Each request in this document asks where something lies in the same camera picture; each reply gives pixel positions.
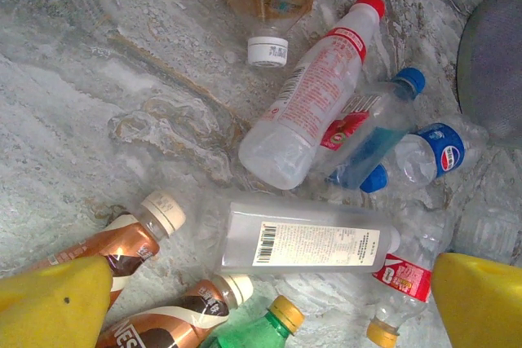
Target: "stone floor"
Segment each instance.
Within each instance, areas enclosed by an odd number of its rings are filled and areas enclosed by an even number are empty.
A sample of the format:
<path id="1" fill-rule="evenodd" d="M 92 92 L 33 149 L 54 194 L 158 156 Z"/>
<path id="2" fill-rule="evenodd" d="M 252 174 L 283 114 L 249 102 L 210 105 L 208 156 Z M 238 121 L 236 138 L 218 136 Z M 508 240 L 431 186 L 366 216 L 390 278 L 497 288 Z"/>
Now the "stone floor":
<path id="1" fill-rule="evenodd" d="M 202 232 L 197 206 L 224 187 L 263 188 L 238 163 L 237 144 L 354 1 L 316 0 L 292 29 L 287 67 L 265 71 L 246 65 L 245 32 L 225 0 L 0 0 L 0 277 L 95 233 L 159 187 L 186 207 L 188 222 L 133 276 L 108 323 L 208 276 L 194 239 L 211 231 Z M 458 42 L 482 1 L 386 0 L 360 86 L 418 66 L 427 76 L 418 124 L 456 112 Z M 471 200 L 520 219 L 521 164 L 520 152 L 491 147 L 471 172 L 408 197 L 446 209 L 452 224 Z M 295 193 L 386 213 L 396 206 L 386 195 Z M 520 264 L 518 255 L 506 262 Z M 307 316 L 289 346 L 371 347 L 364 334 L 376 296 L 366 277 L 256 279 L 231 323 L 284 293 Z M 449 346 L 433 304 L 400 332 L 402 348 Z"/>

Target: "yellow bottle cap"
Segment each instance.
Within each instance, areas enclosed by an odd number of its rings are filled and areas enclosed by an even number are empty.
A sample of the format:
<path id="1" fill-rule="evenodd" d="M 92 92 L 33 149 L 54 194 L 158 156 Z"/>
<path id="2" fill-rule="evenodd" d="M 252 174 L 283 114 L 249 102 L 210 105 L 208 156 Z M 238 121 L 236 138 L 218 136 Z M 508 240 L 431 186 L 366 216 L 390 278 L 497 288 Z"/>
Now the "yellow bottle cap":
<path id="1" fill-rule="evenodd" d="M 366 329 L 366 336 L 371 342 L 374 342 L 381 348 L 394 348 L 397 343 L 399 335 L 391 331 L 391 327 L 386 329 L 387 324 L 379 321 L 378 319 L 372 319 Z"/>
<path id="2" fill-rule="evenodd" d="M 283 295 L 278 296 L 268 309 L 292 334 L 295 334 L 304 322 L 303 313 Z"/>

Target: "blue label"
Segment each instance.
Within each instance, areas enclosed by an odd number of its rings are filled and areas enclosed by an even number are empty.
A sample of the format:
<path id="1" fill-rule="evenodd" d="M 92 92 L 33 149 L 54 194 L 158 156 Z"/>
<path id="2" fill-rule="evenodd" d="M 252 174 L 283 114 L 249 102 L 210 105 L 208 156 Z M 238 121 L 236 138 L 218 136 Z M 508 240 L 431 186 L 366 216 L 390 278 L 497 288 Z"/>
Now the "blue label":
<path id="1" fill-rule="evenodd" d="M 437 178 L 457 169 L 464 161 L 464 143 L 458 133 L 445 124 L 437 122 L 417 132 L 424 138 L 435 154 Z"/>

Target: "blue bottle cap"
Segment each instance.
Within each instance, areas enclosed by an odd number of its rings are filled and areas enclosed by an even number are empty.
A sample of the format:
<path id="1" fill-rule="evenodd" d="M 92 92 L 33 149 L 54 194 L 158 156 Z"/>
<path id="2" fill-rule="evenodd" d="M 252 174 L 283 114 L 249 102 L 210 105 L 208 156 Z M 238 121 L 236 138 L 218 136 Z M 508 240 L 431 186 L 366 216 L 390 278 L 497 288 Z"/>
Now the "blue bottle cap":
<path id="1" fill-rule="evenodd" d="M 401 69 L 391 81 L 397 79 L 402 79 L 411 84 L 415 89 L 415 96 L 422 93 L 424 86 L 426 85 L 426 78 L 424 75 L 418 69 L 413 67 Z"/>
<path id="2" fill-rule="evenodd" d="M 377 166 L 365 181 L 361 184 L 360 189 L 366 193 L 376 192 L 388 185 L 388 174 L 383 165 Z"/>

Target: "green plastic bottle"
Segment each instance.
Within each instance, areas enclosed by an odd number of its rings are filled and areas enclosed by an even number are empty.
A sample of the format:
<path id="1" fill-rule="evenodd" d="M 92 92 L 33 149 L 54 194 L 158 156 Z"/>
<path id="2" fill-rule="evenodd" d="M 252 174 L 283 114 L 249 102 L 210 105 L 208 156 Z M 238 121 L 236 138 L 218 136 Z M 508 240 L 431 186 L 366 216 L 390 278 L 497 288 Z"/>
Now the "green plastic bottle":
<path id="1" fill-rule="evenodd" d="M 303 321 L 303 313 L 280 295 L 263 318 L 218 336 L 209 348 L 283 348 Z"/>

